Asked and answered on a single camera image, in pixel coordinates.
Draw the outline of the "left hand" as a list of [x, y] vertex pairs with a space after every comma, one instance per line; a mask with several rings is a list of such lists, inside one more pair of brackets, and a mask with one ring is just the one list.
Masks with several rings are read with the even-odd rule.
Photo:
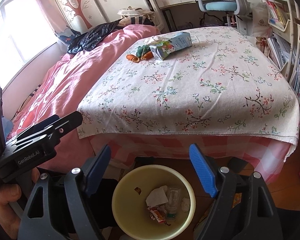
[[0, 187], [0, 225], [11, 239], [17, 239], [21, 219], [10, 203], [17, 202], [21, 194], [18, 184], [4, 184]]

